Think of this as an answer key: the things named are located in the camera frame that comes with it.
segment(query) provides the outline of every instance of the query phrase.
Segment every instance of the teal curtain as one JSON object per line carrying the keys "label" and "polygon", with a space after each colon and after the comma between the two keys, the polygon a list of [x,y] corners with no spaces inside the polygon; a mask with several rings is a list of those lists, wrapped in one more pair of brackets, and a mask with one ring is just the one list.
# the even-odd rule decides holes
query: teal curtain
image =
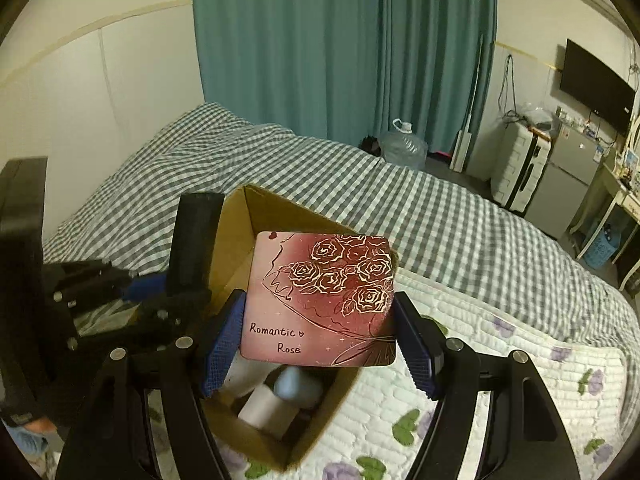
{"label": "teal curtain", "polygon": [[193,0],[193,7],[205,99],[254,123],[357,145],[401,117],[430,151],[443,152],[468,111],[478,129],[495,0]]}
{"label": "teal curtain", "polygon": [[497,0],[380,0],[377,131],[400,117],[430,152],[451,153],[470,112],[470,131],[477,134],[496,6]]}
{"label": "teal curtain", "polygon": [[205,100],[357,144],[375,111],[373,0],[193,0]]}

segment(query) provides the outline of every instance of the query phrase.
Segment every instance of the wall-mounted tv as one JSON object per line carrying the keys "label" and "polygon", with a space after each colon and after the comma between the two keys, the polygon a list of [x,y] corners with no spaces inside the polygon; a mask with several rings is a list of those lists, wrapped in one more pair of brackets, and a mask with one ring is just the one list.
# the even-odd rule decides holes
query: wall-mounted tv
{"label": "wall-mounted tv", "polygon": [[571,40],[566,41],[560,89],[590,108],[618,133],[626,135],[634,107],[634,89]]}

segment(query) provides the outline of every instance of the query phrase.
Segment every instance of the blue basket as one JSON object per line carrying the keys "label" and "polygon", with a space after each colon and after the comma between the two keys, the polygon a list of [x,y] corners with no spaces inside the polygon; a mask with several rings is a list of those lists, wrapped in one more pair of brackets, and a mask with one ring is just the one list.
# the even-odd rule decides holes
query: blue basket
{"label": "blue basket", "polygon": [[[587,233],[587,237],[584,239],[585,243],[589,241],[599,223],[599,219],[593,222],[591,229],[589,229]],[[611,241],[609,242],[604,235],[603,228],[598,233],[598,236],[596,236],[591,247],[584,253],[584,262],[590,266],[591,269],[599,269],[609,261],[609,258],[618,250],[618,247],[620,247],[620,232],[612,228]]]}

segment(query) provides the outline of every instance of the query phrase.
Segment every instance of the blue gripper pad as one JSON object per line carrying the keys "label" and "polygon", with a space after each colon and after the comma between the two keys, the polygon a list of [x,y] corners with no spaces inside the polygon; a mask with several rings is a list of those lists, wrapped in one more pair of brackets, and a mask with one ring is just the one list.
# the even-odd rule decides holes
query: blue gripper pad
{"label": "blue gripper pad", "polygon": [[133,303],[141,303],[162,294],[164,292],[164,282],[166,281],[166,272],[155,272],[140,276],[133,280],[131,284],[122,293],[122,301],[131,301]]}
{"label": "blue gripper pad", "polygon": [[[220,327],[211,350],[205,356],[204,378],[200,385],[205,397],[210,397],[213,391],[219,389],[225,382],[231,361],[240,346],[245,299],[246,292],[244,290],[235,290],[218,314],[218,316],[226,315],[226,319]],[[219,323],[219,320],[216,319],[218,316],[212,318],[213,323]]]}
{"label": "blue gripper pad", "polygon": [[418,327],[424,320],[404,293],[394,295],[392,308],[396,324],[396,341],[411,372],[415,387],[424,391],[430,399],[434,399],[437,388],[432,359],[422,341]]}

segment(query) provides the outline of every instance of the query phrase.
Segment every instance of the wall trim stripe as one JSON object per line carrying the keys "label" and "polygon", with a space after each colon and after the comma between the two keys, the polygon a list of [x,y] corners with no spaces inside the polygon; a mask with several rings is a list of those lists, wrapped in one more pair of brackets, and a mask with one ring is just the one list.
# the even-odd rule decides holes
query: wall trim stripe
{"label": "wall trim stripe", "polygon": [[126,12],[121,12],[120,14],[105,16],[100,20],[95,20],[94,22],[88,23],[87,25],[76,29],[72,33],[63,36],[59,40],[46,46],[35,56],[31,57],[31,59],[28,60],[24,65],[13,69],[8,73],[4,80],[0,82],[0,88],[4,88],[5,86],[7,86],[13,79],[18,77],[21,73],[26,72],[28,69],[30,69],[31,66],[51,54],[53,51],[59,49],[61,46],[65,46],[67,43],[71,43],[73,40],[81,38],[85,34],[89,34],[90,32],[94,32],[96,30],[99,30],[100,28],[107,27],[112,23],[120,22],[121,20],[126,20],[127,18],[132,18],[133,16],[141,16],[142,14],[155,12],[156,10],[171,9],[172,7],[181,7],[185,5],[193,5],[193,0],[168,0],[166,2],[158,2],[144,7],[139,7],[137,9],[131,9]]}
{"label": "wall trim stripe", "polygon": [[520,50],[519,48],[515,48],[514,46],[507,45],[505,43],[501,43],[500,41],[494,41],[494,45],[495,46],[501,46],[505,50],[509,50],[512,53],[520,54],[521,56],[527,56],[527,57],[531,58],[532,60],[537,61],[538,63],[542,63],[546,67],[549,67],[551,70],[555,70],[556,72],[562,72],[562,69],[558,68],[557,66],[553,66],[553,65],[547,63],[546,61],[542,61],[541,59],[537,58],[533,54],[530,54],[529,52],[525,52],[524,50]]}

